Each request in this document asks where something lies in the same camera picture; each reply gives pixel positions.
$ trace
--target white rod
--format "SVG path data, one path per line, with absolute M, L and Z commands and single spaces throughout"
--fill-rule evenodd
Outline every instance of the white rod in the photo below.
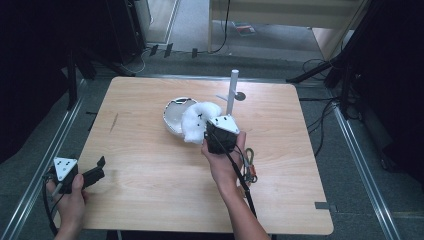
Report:
M 227 115 L 233 112 L 234 97 L 236 96 L 236 87 L 239 71 L 234 69 L 231 71 L 230 89 L 228 90 Z

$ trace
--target cord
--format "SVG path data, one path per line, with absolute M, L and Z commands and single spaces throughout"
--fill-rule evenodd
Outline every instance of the cord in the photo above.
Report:
M 249 203 L 250 211 L 252 211 L 253 215 L 255 217 L 257 217 L 256 216 L 255 206 L 253 205 L 252 195 L 250 195 L 250 189 L 247 186 L 246 182 L 244 181 L 243 176 L 241 175 L 240 169 L 238 168 L 237 164 L 234 162 L 233 158 L 231 157 L 231 155 L 227 151 L 227 149 L 225 149 L 225 147 L 218 140 L 218 138 L 216 137 L 216 135 L 214 133 L 211 133 L 211 135 L 215 138 L 216 142 L 219 144 L 219 146 L 222 148 L 222 150 L 224 150 L 225 155 L 227 155 L 228 159 L 230 160 L 231 165 L 233 166 L 234 172 L 236 173 L 236 175 L 237 175 L 237 177 L 238 177 L 238 179 L 240 181 L 240 185 L 243 187 L 244 192 L 246 194 L 246 198 L 247 198 L 247 202 Z
M 49 219 L 50 230 L 52 231 L 53 235 L 56 236 L 58 231 L 57 231 L 56 226 L 54 225 L 53 217 L 52 217 L 52 214 L 51 214 L 50 209 L 49 209 L 49 203 L 47 202 L 47 188 L 46 188 L 46 184 L 52 178 L 49 175 L 45 175 L 45 176 L 43 176 L 43 179 L 44 180 L 43 180 L 43 190 L 42 191 L 43 191 L 44 209 L 46 210 L 47 218 Z
M 224 42 L 222 42 L 221 47 L 219 47 L 217 50 L 214 50 L 212 52 L 206 51 L 206 53 L 214 54 L 214 53 L 217 53 L 217 52 L 221 51 L 221 49 L 224 47 L 225 43 L 227 42 L 227 36 L 228 36 L 228 34 L 227 34 L 227 29 L 228 29 L 228 15 L 230 14 L 230 4 L 231 4 L 231 0 L 228 0 L 228 4 L 227 4 L 227 15 L 225 17 Z
M 130 69 L 128 69 L 127 67 L 125 67 L 122 63 L 121 63 L 121 67 L 123 68 L 123 69 L 125 69 L 125 70 L 127 70 L 128 72 L 130 72 L 130 73 L 140 73 L 140 72 L 142 72 L 145 68 L 146 68 L 146 62 L 143 60 L 143 55 L 146 53 L 146 52 L 148 52 L 150 50 L 150 48 L 148 48 L 147 50 L 144 50 L 142 53 L 141 53 L 141 55 L 140 55 L 140 59 L 141 59 L 141 62 L 143 63 L 143 67 L 140 69 L 140 70 L 137 70 L 137 71 L 132 71 L 132 70 L 130 70 Z
M 328 114 L 330 114 L 333 110 L 334 110 L 334 108 L 336 107 L 336 106 L 334 106 L 332 109 L 331 109 L 331 111 L 330 112 L 327 112 L 327 109 L 328 109 L 328 107 L 334 102 L 335 100 L 330 100 L 326 105 L 325 105 L 325 107 L 324 107 L 324 110 L 322 111 L 322 115 L 321 115 L 321 118 L 319 118 L 319 125 L 313 130 L 313 131 L 315 131 L 316 129 L 318 129 L 318 127 L 321 127 L 320 129 L 321 129 L 321 138 L 320 138 L 320 143 L 319 143 L 319 146 L 318 146 L 318 148 L 317 148 L 317 150 L 315 151 L 315 153 L 314 153 L 314 156 L 315 157 L 317 157 L 318 156 L 318 154 L 320 153 L 320 151 L 321 151 L 321 149 L 322 149 L 322 146 L 323 146 L 323 143 L 324 143 L 324 118 L 328 115 Z
M 306 69 L 305 69 L 306 64 L 307 64 L 307 63 L 309 63 L 309 62 L 312 62 L 312 61 L 320 61 L 320 62 L 318 63 L 318 66 L 319 66 L 319 65 L 321 65 L 321 64 L 323 64 L 323 63 L 325 63 L 325 61 L 324 61 L 324 60 L 322 60 L 322 59 L 318 59 L 318 58 L 309 59 L 308 61 L 305 61 L 305 62 L 302 64 L 302 70 L 303 70 L 303 72 L 304 72 L 304 73 L 306 73 Z M 319 74 L 320 74 L 321 76 L 323 76 L 324 78 L 317 78 L 317 77 L 314 77 L 314 76 L 312 76 L 311 78 L 313 78 L 313 79 L 315 79 L 315 80 L 320 80 L 320 81 L 325 80 L 326 76 L 325 76 L 324 74 L 322 74 L 322 72 L 319 72 Z

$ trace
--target metal frame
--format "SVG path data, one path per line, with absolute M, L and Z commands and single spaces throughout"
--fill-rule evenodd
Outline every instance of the metal frame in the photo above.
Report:
M 24 226 L 32 207 L 34 206 L 37 197 L 40 193 L 42 187 L 42 176 L 47 171 L 48 167 L 52 165 L 53 159 L 57 156 L 60 148 L 62 147 L 63 142 L 66 139 L 66 136 L 69 133 L 69 129 L 71 128 L 78 112 L 81 107 L 81 103 L 83 101 L 83 96 L 85 94 L 85 90 L 87 88 L 87 84 L 84 79 L 81 80 L 79 85 L 79 94 L 81 98 L 79 98 L 75 104 L 75 106 L 67 111 L 62 123 L 59 126 L 52 142 L 50 143 L 47 152 L 45 153 L 37 171 L 35 172 L 32 180 L 27 187 L 25 193 L 22 195 L 19 203 L 13 213 L 12 218 L 8 226 L 6 227 L 3 236 L 1 239 L 18 239 L 19 234 Z

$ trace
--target hand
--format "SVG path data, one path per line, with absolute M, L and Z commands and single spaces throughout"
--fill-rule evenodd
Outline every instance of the hand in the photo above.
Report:
M 245 154 L 246 132 L 239 133 L 236 144 L 243 151 L 243 154 Z M 205 155 L 209 161 L 212 178 L 215 180 L 220 191 L 225 190 L 224 188 L 237 188 L 237 175 L 234 172 L 234 168 L 227 155 L 210 153 L 208 151 L 208 143 L 206 140 L 203 140 L 202 154 Z M 233 151 L 230 155 L 240 169 L 242 166 L 240 153 L 238 151 Z
M 72 182 L 72 193 L 65 194 L 60 199 L 61 194 L 54 197 L 54 201 L 60 201 L 57 204 L 57 209 L 61 218 L 61 226 L 59 233 L 55 239 L 77 239 L 82 229 L 82 223 L 85 213 L 85 202 L 88 195 L 82 191 L 84 185 L 84 177 L 82 174 L 77 174 Z M 53 181 L 47 183 L 47 190 L 52 193 L 56 185 Z

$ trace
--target table top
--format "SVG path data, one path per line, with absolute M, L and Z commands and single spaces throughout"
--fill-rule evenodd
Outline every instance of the table top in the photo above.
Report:
M 105 177 L 92 187 L 84 228 L 232 232 L 228 212 L 200 145 L 166 130 L 163 111 L 177 97 L 221 106 L 228 81 L 116 77 L 79 159 L 80 172 L 105 156 Z M 239 82 L 246 94 L 233 116 L 255 151 L 258 182 L 251 194 L 268 233 L 333 231 L 294 86 Z

